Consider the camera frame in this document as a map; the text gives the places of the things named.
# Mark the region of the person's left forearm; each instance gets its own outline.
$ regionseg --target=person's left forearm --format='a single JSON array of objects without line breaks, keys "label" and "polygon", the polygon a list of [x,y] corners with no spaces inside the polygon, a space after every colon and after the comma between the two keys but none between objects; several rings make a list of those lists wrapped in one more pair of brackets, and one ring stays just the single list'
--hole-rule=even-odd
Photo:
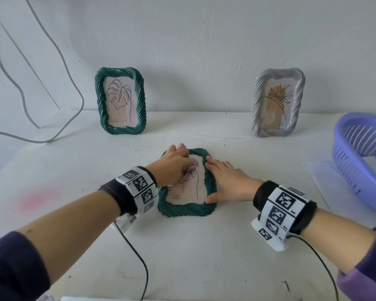
[{"label": "person's left forearm", "polygon": [[117,202],[96,191],[52,211],[20,228],[40,253],[56,282],[120,215]]}]

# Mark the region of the purple basket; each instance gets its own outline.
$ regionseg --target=purple basket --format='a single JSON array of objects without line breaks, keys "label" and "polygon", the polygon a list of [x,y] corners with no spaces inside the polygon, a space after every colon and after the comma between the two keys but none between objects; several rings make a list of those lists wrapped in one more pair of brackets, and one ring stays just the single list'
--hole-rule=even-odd
[{"label": "purple basket", "polygon": [[348,113],[334,127],[333,161],[356,196],[376,210],[376,173],[362,157],[376,157],[376,115]]}]

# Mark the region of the purple sleeve cuff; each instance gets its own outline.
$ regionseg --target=purple sleeve cuff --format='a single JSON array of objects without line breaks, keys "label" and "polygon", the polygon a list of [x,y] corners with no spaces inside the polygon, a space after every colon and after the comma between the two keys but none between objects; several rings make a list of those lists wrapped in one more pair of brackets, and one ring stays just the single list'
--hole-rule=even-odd
[{"label": "purple sleeve cuff", "polygon": [[0,238],[0,283],[26,300],[36,300],[50,288],[40,254],[19,232]]},{"label": "purple sleeve cuff", "polygon": [[339,272],[337,285],[352,301],[376,301],[376,240],[347,275]]}]

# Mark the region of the green picture frame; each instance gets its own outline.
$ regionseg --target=green picture frame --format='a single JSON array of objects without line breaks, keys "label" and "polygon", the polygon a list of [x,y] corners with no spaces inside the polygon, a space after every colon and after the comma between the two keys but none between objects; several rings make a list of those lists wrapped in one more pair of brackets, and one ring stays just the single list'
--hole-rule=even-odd
[{"label": "green picture frame", "polygon": [[[106,94],[103,88],[103,82],[106,77],[129,77],[135,81],[135,93],[137,97],[136,112],[138,122],[135,127],[114,127],[109,124],[109,115],[106,108]],[[144,79],[141,73],[133,68],[127,67],[124,69],[102,67],[97,71],[95,76],[95,88],[97,95],[97,105],[100,115],[100,124],[103,129],[110,134],[141,134],[146,126],[146,104]]]},{"label": "green picture frame", "polygon": [[[189,154],[199,155],[202,157],[202,165],[205,166],[206,156],[210,154],[202,148],[189,149]],[[217,192],[216,180],[213,174],[205,168],[205,187],[207,195]],[[174,205],[166,201],[168,194],[168,187],[158,188],[158,209],[159,211],[167,217],[176,217],[176,216],[208,216],[211,214],[217,204],[197,204],[197,203],[188,203],[185,205]]]}]

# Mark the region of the hand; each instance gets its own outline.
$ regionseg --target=hand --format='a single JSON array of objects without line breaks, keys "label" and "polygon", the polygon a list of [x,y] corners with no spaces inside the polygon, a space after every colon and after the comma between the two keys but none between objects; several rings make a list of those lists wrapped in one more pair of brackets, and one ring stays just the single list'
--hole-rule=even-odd
[{"label": "hand", "polygon": [[214,176],[222,191],[206,197],[206,203],[216,203],[225,200],[252,201],[258,188],[264,183],[260,179],[252,179],[241,169],[234,169],[229,162],[221,162],[210,156],[205,164]]},{"label": "hand", "polygon": [[174,184],[181,176],[182,170],[193,165],[189,159],[189,150],[180,149],[171,145],[167,152],[157,161],[146,166],[156,179],[157,187]]}]

